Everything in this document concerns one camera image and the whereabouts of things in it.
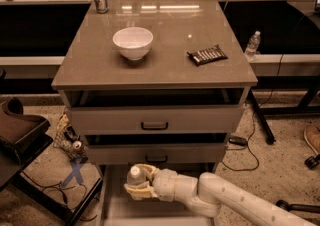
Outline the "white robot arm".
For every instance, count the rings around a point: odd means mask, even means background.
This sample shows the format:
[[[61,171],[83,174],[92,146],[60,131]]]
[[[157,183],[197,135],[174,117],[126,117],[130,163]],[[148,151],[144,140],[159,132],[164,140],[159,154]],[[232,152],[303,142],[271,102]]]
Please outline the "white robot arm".
[[[209,218],[217,216],[221,205],[225,205],[255,226],[316,226],[210,172],[196,178],[148,164],[135,164],[127,173],[124,188],[134,200],[177,201]]]

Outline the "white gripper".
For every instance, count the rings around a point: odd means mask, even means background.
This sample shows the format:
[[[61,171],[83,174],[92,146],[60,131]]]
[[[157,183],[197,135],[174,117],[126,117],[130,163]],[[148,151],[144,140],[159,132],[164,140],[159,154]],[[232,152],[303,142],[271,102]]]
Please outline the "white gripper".
[[[140,185],[125,184],[126,192],[134,200],[157,198],[166,202],[189,202],[197,196],[198,179],[178,174],[176,171],[149,165],[136,164],[146,172],[147,181],[152,182]]]

